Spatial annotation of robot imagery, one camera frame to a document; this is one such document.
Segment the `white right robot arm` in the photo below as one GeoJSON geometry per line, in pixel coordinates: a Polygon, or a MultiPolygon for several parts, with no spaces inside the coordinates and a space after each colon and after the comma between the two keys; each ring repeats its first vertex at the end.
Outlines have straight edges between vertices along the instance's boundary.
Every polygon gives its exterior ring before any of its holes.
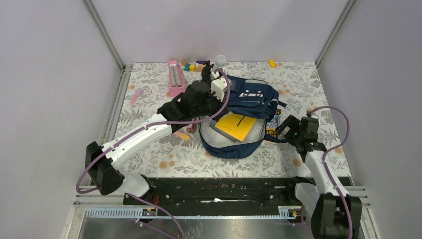
{"type": "Polygon", "coordinates": [[[343,186],[327,161],[328,150],[318,140],[318,119],[289,115],[276,128],[276,133],[281,134],[285,129],[288,131],[284,141],[296,149],[314,179],[314,184],[297,183],[287,189],[287,202],[302,203],[314,238],[356,239],[362,202],[343,186]]]}

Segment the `treehouse paperback book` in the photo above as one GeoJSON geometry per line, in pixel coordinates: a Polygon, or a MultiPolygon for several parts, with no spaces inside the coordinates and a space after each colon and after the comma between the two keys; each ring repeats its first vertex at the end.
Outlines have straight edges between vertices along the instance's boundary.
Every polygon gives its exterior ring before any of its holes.
{"type": "Polygon", "coordinates": [[[276,109],[273,118],[267,121],[266,124],[266,136],[271,138],[278,138],[276,134],[276,128],[282,123],[281,120],[281,109],[276,109]]]}

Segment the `yellow paperback book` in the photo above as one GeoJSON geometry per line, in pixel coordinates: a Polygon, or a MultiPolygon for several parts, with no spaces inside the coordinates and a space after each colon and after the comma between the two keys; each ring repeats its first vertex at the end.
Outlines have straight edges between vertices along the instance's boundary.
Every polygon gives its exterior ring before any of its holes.
{"type": "Polygon", "coordinates": [[[216,129],[228,134],[237,141],[243,142],[252,127],[255,125],[257,118],[245,115],[229,113],[222,117],[216,124],[216,129]]]}

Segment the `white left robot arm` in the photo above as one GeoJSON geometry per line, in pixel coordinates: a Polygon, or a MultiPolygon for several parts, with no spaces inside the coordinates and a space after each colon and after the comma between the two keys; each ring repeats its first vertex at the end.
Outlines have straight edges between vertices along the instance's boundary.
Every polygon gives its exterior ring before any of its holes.
{"type": "Polygon", "coordinates": [[[228,103],[230,80],[222,77],[207,83],[193,81],[183,93],[164,103],[143,124],[124,136],[86,148],[84,173],[89,174],[101,195],[124,192],[144,205],[154,200],[145,177],[124,171],[124,164],[150,144],[193,124],[216,119],[228,103]]]}

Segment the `navy blue backpack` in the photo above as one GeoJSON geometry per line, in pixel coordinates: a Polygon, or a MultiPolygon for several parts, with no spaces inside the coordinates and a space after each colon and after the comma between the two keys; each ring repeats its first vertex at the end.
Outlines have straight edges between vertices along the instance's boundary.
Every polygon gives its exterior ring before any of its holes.
{"type": "Polygon", "coordinates": [[[257,118],[255,125],[243,142],[232,142],[211,129],[213,120],[201,123],[198,129],[207,153],[222,159],[242,159],[249,157],[264,140],[278,143],[277,138],[266,136],[266,124],[273,118],[276,109],[282,109],[287,104],[280,101],[279,92],[263,80],[235,76],[229,79],[232,82],[227,103],[229,113],[257,118]]]}

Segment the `dark blue hardcover book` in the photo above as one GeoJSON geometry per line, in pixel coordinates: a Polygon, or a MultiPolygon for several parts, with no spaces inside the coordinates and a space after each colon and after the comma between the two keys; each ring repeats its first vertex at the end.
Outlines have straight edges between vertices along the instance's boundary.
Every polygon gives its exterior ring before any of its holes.
{"type": "Polygon", "coordinates": [[[214,131],[216,131],[217,133],[221,134],[222,136],[224,136],[225,138],[227,138],[228,140],[232,141],[232,142],[237,142],[237,139],[232,137],[231,135],[229,135],[228,133],[224,132],[223,130],[219,129],[216,127],[216,121],[212,121],[210,124],[210,128],[213,129],[214,131]]]}

